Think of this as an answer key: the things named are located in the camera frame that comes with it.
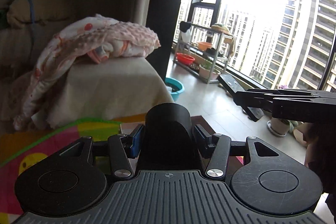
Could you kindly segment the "right hand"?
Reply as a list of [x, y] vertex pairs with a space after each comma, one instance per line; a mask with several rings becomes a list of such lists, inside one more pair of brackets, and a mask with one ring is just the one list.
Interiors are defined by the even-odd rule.
[[308, 143], [307, 166], [319, 176], [323, 191], [335, 194], [335, 125], [309, 123], [303, 135]]

